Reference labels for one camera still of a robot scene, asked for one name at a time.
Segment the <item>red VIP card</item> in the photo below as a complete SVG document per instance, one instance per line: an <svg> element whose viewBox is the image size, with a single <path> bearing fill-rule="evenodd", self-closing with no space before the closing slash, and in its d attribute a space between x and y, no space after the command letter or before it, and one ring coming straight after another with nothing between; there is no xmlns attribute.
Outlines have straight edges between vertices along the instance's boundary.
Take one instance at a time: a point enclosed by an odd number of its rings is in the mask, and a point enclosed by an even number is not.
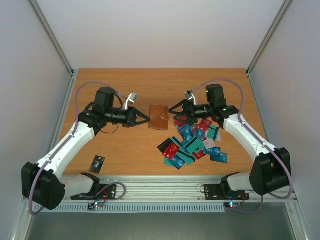
<svg viewBox="0 0 320 240"><path fill-rule="evenodd" d="M171 143L163 152L163 155L169 159L172 160L173 157L179 152L180 147L176 145L175 143Z"/></svg>

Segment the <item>brown leather card holder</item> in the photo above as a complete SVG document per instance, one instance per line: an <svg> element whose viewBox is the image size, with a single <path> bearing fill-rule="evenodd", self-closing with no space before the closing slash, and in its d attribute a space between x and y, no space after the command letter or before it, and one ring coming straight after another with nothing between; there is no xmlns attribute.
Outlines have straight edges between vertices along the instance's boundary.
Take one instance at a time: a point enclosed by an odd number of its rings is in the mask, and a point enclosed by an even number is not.
<svg viewBox="0 0 320 240"><path fill-rule="evenodd" d="M166 131L169 127L169 109L167 105L150 104L150 122L148 128L152 130Z"/></svg>

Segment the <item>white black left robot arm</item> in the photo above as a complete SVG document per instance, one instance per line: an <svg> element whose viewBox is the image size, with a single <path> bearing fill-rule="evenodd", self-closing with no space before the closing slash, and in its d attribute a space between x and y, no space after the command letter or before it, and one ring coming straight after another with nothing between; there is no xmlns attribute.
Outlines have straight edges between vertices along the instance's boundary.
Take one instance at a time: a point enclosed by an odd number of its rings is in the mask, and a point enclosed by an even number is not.
<svg viewBox="0 0 320 240"><path fill-rule="evenodd" d="M120 93L104 84L83 112L76 112L76 120L65 137L43 158L36 163L27 162L21 170L22 195L28 199L31 215L33 203L43 209L55 209L63 199L80 196L84 199L96 199L103 189L100 179L89 173L62 179L67 166L78 152L107 124L132 128L150 122L150 117L131 104L138 95L131 93L120 107L114 107L114 100L121 100Z"/></svg>

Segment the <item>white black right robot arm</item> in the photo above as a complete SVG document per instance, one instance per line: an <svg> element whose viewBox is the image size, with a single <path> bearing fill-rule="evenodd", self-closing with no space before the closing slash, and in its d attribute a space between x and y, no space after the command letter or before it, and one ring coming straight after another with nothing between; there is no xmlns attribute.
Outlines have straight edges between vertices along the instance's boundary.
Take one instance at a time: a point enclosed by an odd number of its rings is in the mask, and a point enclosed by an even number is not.
<svg viewBox="0 0 320 240"><path fill-rule="evenodd" d="M225 198L234 197L238 191L253 191L260 196L289 199L294 191L291 176L290 153L277 148L251 127L242 115L242 109L228 105L220 84L203 84L206 104L197 104L195 91L187 91L185 99L168 111L176 120L194 124L198 119L211 118L218 126L231 134L246 150L253 161L250 173L234 173L221 181L220 191Z"/></svg>

